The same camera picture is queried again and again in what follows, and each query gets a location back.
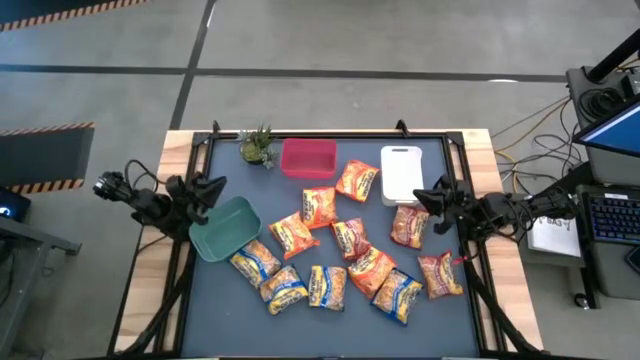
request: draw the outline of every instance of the small potted plant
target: small potted plant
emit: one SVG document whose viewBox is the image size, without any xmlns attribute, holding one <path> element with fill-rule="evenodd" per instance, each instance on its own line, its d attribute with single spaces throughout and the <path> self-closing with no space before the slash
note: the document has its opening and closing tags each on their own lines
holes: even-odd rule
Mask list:
<svg viewBox="0 0 640 360">
<path fill-rule="evenodd" d="M 278 152 L 271 148 L 271 126 L 266 129 L 263 125 L 256 131 L 242 130 L 238 134 L 240 153 L 242 158 L 251 165 L 264 165 L 267 169 L 272 168 L 277 161 Z"/>
</svg>

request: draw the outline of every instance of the black keyboard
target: black keyboard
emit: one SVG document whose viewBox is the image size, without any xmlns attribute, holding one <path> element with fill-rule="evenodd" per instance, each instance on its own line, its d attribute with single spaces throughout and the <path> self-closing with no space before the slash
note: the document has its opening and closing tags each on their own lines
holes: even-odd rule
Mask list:
<svg viewBox="0 0 640 360">
<path fill-rule="evenodd" d="M 640 197 L 589 193 L 583 199 L 596 241 L 640 244 Z"/>
</svg>

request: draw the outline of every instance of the white cutting board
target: white cutting board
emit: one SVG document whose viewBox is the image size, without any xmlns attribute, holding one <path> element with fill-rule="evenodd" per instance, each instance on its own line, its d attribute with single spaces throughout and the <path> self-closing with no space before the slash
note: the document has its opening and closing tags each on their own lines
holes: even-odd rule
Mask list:
<svg viewBox="0 0 640 360">
<path fill-rule="evenodd" d="M 415 206 L 420 202 L 413 190 L 424 189 L 422 150 L 416 146 L 385 146 L 380 150 L 382 203 Z"/>
</svg>

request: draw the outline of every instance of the yellow black hazard stripe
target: yellow black hazard stripe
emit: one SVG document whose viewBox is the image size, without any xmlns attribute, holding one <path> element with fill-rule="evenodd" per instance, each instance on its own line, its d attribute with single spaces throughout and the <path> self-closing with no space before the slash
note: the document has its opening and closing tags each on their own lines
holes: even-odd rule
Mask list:
<svg viewBox="0 0 640 360">
<path fill-rule="evenodd" d="M 88 123 L 45 126 L 45 127 L 30 128 L 30 129 L 0 130 L 0 136 L 26 135 L 26 134 L 45 133 L 45 132 L 54 132 L 54 131 L 66 131 L 66 130 L 72 130 L 72 129 L 88 129 L 88 128 L 95 128 L 95 127 L 96 127 L 96 123 L 88 122 Z"/>
<path fill-rule="evenodd" d="M 13 22 L 0 24 L 0 32 L 23 29 L 29 26 L 42 25 L 42 24 L 52 23 L 60 20 L 73 19 L 74 17 L 79 17 L 79 16 L 97 14 L 100 12 L 109 11 L 109 10 L 113 10 L 121 7 L 146 3 L 148 1 L 149 0 L 114 0 L 111 2 L 97 4 L 93 6 L 87 6 L 80 9 L 72 9 L 72 10 L 67 10 L 63 12 L 57 12 L 54 14 L 32 17 L 29 19 L 16 20 Z"/>
<path fill-rule="evenodd" d="M 84 185 L 84 179 L 47 181 L 44 183 L 14 185 L 10 190 L 16 194 L 34 194 L 49 191 L 77 189 Z"/>
</svg>

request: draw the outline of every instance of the wheel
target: wheel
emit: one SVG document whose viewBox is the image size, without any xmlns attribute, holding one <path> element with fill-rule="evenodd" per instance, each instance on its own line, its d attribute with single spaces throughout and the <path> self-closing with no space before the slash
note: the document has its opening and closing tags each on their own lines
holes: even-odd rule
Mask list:
<svg viewBox="0 0 640 360">
<path fill-rule="evenodd" d="M 589 302 L 587 301 L 587 296 L 585 294 L 575 294 L 573 296 L 573 303 L 579 308 L 583 308 L 585 310 L 590 309 Z"/>
</svg>

